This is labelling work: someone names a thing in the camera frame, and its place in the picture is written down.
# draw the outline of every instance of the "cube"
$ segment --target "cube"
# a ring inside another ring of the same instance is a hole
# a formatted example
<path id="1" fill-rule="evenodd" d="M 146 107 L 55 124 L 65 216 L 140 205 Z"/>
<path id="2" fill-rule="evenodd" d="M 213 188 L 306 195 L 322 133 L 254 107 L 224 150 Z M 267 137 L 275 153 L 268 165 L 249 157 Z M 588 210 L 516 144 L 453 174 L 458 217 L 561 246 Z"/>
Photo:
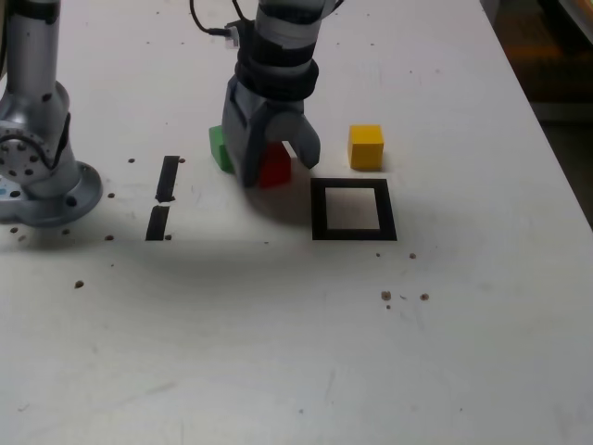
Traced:
<path id="1" fill-rule="evenodd" d="M 272 188 L 290 183 L 292 160 L 282 142 L 268 143 L 259 165 L 259 188 Z"/>
<path id="2" fill-rule="evenodd" d="M 222 127 L 212 127 L 209 130 L 210 134 L 210 151 L 212 157 L 219 164 L 219 167 L 223 172 L 234 173 L 234 167 L 229 158 L 229 153 L 226 151 L 226 145 L 224 144 L 224 134 L 222 134 Z"/>
<path id="3" fill-rule="evenodd" d="M 352 125 L 348 141 L 348 159 L 353 170 L 381 170 L 385 142 L 381 125 Z"/>

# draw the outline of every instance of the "white table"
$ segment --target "white table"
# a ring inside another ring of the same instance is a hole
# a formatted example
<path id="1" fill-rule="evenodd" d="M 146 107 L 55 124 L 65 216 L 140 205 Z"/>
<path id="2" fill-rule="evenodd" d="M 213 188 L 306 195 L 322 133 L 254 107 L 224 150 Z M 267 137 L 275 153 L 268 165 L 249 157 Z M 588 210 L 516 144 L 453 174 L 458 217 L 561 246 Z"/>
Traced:
<path id="1" fill-rule="evenodd" d="M 0 230 L 2 443 L 592 443 L 591 231 L 479 3 L 324 23 L 313 175 L 387 179 L 399 240 L 374 243 L 311 241 L 303 175 L 250 194 L 264 214 L 218 170 L 236 54 L 186 3 L 63 6 L 74 152 L 116 196 L 69 235 Z M 348 167 L 357 122 L 383 126 L 380 174 Z M 164 155 L 173 240 L 146 243 Z"/>

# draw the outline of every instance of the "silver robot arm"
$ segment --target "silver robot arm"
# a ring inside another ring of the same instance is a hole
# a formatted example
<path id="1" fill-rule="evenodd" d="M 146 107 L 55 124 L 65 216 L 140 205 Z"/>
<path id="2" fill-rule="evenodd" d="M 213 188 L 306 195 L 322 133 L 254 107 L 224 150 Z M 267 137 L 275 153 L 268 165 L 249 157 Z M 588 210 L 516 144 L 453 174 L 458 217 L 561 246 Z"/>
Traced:
<path id="1" fill-rule="evenodd" d="M 101 198 L 98 173 L 72 153 L 69 96 L 56 81 L 60 7 L 60 0 L 6 0 L 0 222 L 61 225 Z"/>
<path id="2" fill-rule="evenodd" d="M 240 50 L 227 88 L 222 132 L 243 186 L 257 182 L 268 142 L 288 141 L 307 168 L 319 162 L 321 143 L 305 117 L 304 100 L 313 94 L 319 75 L 313 53 L 322 20 L 342 3 L 259 0 L 254 21 L 242 18 L 229 25 L 238 30 Z"/>

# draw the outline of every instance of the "yellow block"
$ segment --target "yellow block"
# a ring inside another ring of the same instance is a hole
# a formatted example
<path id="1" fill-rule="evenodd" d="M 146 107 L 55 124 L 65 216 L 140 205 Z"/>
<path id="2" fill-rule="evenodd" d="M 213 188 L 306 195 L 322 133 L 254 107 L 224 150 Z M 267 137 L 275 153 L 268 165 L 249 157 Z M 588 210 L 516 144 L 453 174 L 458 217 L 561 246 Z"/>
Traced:
<path id="1" fill-rule="evenodd" d="M 380 125 L 352 125 L 348 158 L 353 170 L 381 170 L 385 142 Z"/>

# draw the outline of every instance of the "cable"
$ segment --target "cable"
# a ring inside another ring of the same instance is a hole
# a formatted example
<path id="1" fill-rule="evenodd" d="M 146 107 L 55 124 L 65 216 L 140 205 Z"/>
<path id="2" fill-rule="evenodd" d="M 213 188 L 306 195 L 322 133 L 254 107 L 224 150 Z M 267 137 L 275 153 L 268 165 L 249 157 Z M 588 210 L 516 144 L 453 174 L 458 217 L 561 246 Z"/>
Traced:
<path id="1" fill-rule="evenodd" d="M 228 37 L 231 35 L 231 30 L 224 30 L 222 28 L 204 28 L 202 26 L 202 24 L 200 23 L 200 20 L 197 18 L 196 8 L 194 6 L 194 0 L 189 0 L 189 10 L 191 11 L 192 18 L 194 18 L 194 22 L 196 23 L 196 25 L 200 31 L 205 32 L 206 34 L 209 34 L 209 35 L 222 35 L 224 37 Z"/>
<path id="2" fill-rule="evenodd" d="M 241 7 L 239 6 L 239 2 L 237 0 L 233 0 L 233 6 L 234 6 L 234 10 L 237 11 L 237 14 L 239 15 L 239 19 L 241 19 L 242 21 L 245 21 L 245 22 L 249 21 L 243 15 L 243 11 L 241 10 Z"/>
<path id="3" fill-rule="evenodd" d="M 337 2 L 335 3 L 335 6 L 334 6 L 334 11 L 336 9 L 338 9 L 339 7 L 341 7 L 343 3 L 344 3 L 344 0 L 337 0 Z"/>

